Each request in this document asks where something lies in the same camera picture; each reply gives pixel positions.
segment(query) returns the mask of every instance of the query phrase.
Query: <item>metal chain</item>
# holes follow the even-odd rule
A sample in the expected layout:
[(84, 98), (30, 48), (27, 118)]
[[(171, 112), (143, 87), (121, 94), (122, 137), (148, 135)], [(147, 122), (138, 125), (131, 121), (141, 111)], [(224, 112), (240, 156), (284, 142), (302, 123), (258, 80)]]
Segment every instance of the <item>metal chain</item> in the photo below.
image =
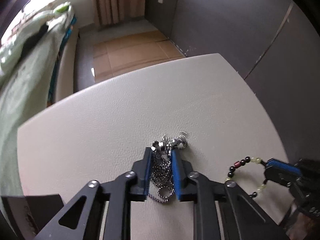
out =
[(173, 176), (171, 169), (171, 151), (174, 148), (185, 149), (188, 145), (187, 133), (180, 131), (177, 137), (168, 137), (165, 134), (161, 137), (160, 142), (152, 143), (152, 170), (151, 181), (158, 187), (158, 196), (156, 198), (150, 193), (148, 196), (161, 204), (165, 204), (174, 195)]

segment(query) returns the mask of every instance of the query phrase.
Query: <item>beaded bracelet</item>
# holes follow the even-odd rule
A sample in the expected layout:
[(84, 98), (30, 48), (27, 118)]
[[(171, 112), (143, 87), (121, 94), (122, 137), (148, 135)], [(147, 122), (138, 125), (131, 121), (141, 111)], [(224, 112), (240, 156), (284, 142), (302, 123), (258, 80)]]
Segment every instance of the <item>beaded bracelet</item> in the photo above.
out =
[[(245, 164), (249, 163), (249, 162), (253, 162), (253, 163), (256, 163), (256, 164), (261, 164), (263, 166), (266, 166), (266, 162), (264, 162), (261, 158), (258, 158), (258, 157), (250, 158), (249, 156), (247, 156), (244, 159), (242, 159), (241, 161), (235, 162), (234, 166), (231, 166), (229, 168), (228, 176), (226, 177), (225, 181), (231, 180), (231, 178), (234, 175), (233, 173), (235, 172), (235, 170), (240, 168), (241, 166), (245, 166)], [(258, 187), (257, 191), (254, 191), (251, 195), (249, 195), (249, 197), (251, 197), (251, 198), (257, 197), (258, 194), (261, 193), (262, 190), (267, 186), (267, 182), (268, 182), (268, 180), (265, 179), (263, 181), (263, 183), (261, 184), (261, 186)]]

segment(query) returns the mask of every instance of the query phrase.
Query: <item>metal screw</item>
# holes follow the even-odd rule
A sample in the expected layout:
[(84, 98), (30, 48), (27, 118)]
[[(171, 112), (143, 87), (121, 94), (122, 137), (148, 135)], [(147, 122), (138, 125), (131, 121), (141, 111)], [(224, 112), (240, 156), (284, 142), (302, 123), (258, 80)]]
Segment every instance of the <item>metal screw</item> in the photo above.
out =
[(96, 180), (91, 180), (91, 181), (89, 181), (88, 186), (89, 186), (89, 187), (97, 187), (98, 184), (99, 184), (98, 181), (96, 181)]
[(226, 181), (227, 187), (235, 187), (237, 184), (233, 180)]
[(133, 177), (136, 176), (136, 173), (135, 173), (134, 171), (128, 171), (128, 172), (125, 174), (125, 176), (126, 176), (127, 178), (133, 178)]
[(297, 182), (298, 185), (302, 186), (301, 178), (297, 178), (296, 182)]
[(191, 178), (197, 178), (197, 177), (199, 177), (199, 172), (192, 171), (192, 172), (189, 173), (189, 177), (191, 177)]

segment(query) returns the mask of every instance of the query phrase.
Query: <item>yellow bead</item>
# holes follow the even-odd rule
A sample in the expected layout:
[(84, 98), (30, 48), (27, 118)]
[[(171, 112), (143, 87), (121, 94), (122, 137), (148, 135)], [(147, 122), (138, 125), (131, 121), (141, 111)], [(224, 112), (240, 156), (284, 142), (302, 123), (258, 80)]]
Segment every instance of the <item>yellow bead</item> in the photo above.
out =
[(258, 188), (260, 188), (260, 189), (264, 189), (264, 188), (266, 188), (266, 184), (261, 184), (261, 186), (260, 187), (258, 187)]

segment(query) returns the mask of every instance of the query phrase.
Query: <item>red bead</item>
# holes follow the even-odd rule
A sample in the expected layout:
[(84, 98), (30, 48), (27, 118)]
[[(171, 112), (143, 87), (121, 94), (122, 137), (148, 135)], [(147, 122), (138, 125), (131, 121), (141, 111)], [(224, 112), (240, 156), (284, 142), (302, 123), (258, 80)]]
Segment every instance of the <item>red bead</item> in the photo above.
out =
[(235, 162), (235, 167), (236, 167), (236, 169), (239, 168), (240, 166), (241, 166), (241, 162), (239, 162), (239, 161), (238, 161), (238, 162)]

